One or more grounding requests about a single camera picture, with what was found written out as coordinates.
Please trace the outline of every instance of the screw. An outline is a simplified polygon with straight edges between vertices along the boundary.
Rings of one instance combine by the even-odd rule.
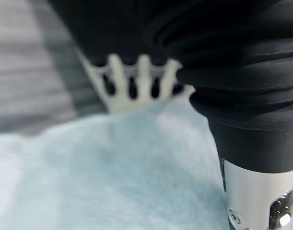
[[[235,224],[241,223],[240,218],[237,216],[237,214],[235,214],[234,211],[232,211],[230,209],[230,210],[228,210],[228,214],[229,214],[230,219],[233,221],[233,223],[235,223]]]

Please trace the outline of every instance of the robotic arm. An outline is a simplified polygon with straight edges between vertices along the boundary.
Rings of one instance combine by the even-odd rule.
[[[277,230],[293,215],[293,0],[50,0],[92,59],[94,23],[123,11],[183,68],[214,136],[231,230]],[[132,40],[128,25],[120,39]]]

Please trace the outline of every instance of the light blue fabric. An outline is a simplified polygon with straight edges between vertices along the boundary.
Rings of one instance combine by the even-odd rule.
[[[0,136],[0,230],[227,230],[225,201],[207,121],[183,100]]]

